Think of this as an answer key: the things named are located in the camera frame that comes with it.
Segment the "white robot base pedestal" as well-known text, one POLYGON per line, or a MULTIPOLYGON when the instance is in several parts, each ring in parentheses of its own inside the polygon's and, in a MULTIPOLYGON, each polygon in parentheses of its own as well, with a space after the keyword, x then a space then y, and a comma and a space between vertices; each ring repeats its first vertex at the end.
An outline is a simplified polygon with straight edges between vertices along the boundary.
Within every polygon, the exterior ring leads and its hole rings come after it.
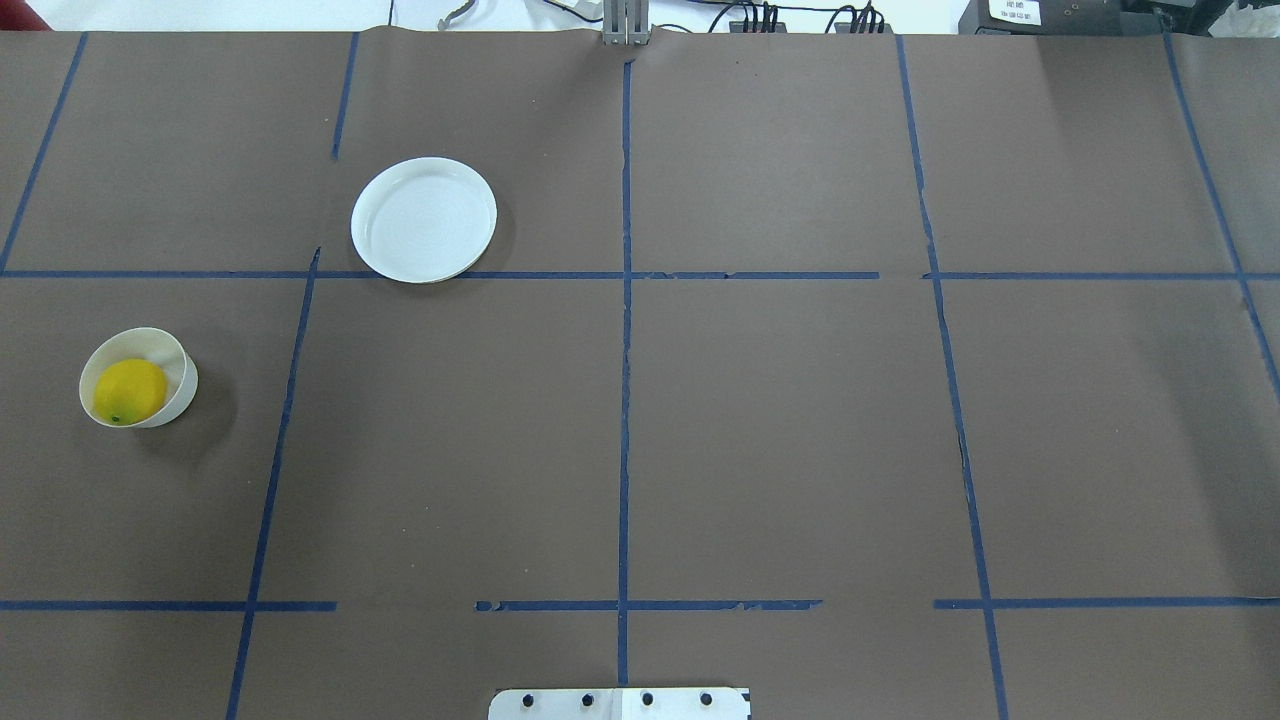
POLYGON ((558 688, 498 692, 489 719, 750 719, 750 692, 732 687, 558 688))

